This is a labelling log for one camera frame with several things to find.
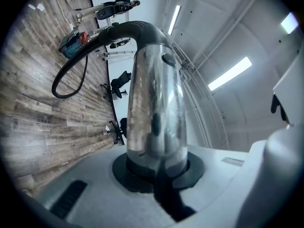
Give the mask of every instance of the curved black handle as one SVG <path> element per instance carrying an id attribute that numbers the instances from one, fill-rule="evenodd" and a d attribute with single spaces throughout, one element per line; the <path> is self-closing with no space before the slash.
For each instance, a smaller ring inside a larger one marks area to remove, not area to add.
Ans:
<path id="1" fill-rule="evenodd" d="M 120 38 L 133 38 L 137 43 L 137 50 L 153 44 L 169 47 L 164 34 L 154 25 L 143 21 L 110 26 L 98 35 L 99 42 L 103 45 L 109 45 Z"/>

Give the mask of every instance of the white cord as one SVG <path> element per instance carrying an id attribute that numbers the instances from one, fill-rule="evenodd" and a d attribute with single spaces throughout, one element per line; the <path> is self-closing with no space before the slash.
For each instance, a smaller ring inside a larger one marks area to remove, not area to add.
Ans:
<path id="1" fill-rule="evenodd" d="M 60 9 L 61 9 L 62 15 L 63 15 L 63 17 L 65 18 L 66 22 L 67 22 L 68 24 L 71 24 L 69 21 L 67 21 L 67 19 L 66 19 L 65 15 L 63 14 L 62 7 L 60 6 L 60 3 L 59 3 L 59 1 L 58 1 L 58 0 L 57 0 L 57 3 L 58 3 L 58 5 L 59 5 L 59 7 L 60 7 Z"/>

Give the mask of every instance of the black jacket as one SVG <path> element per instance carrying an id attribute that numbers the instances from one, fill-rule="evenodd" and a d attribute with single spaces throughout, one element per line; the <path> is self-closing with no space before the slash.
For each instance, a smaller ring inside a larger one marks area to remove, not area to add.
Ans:
<path id="1" fill-rule="evenodd" d="M 114 6 L 115 13 L 125 13 L 133 8 L 130 0 L 115 0 L 114 2 L 105 2 L 106 6 Z"/>

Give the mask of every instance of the black button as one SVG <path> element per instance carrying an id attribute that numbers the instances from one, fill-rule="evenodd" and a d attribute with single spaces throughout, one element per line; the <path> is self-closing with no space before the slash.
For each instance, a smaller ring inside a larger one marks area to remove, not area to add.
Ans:
<path id="1" fill-rule="evenodd" d="M 175 58 L 173 56 L 171 56 L 170 54 L 166 53 L 166 54 L 162 55 L 162 59 L 166 64 L 168 64 L 172 67 L 175 67 Z"/>

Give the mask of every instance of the person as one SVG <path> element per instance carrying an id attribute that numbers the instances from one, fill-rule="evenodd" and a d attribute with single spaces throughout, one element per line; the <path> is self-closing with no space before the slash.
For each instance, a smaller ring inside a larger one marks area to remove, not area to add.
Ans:
<path id="1" fill-rule="evenodd" d="M 111 1 L 111 2 L 105 2 L 98 6 L 88 8 L 86 14 L 84 14 L 84 15 L 82 13 L 77 14 L 77 21 L 79 23 L 82 23 L 86 20 L 92 19 L 96 16 L 96 13 L 98 11 L 100 11 L 108 6 L 114 6 L 115 14 L 123 14 L 136 6 L 139 6 L 140 4 L 141 4 L 141 2 L 138 0 L 133 0 L 133 1 L 115 0 L 115 1 Z"/>

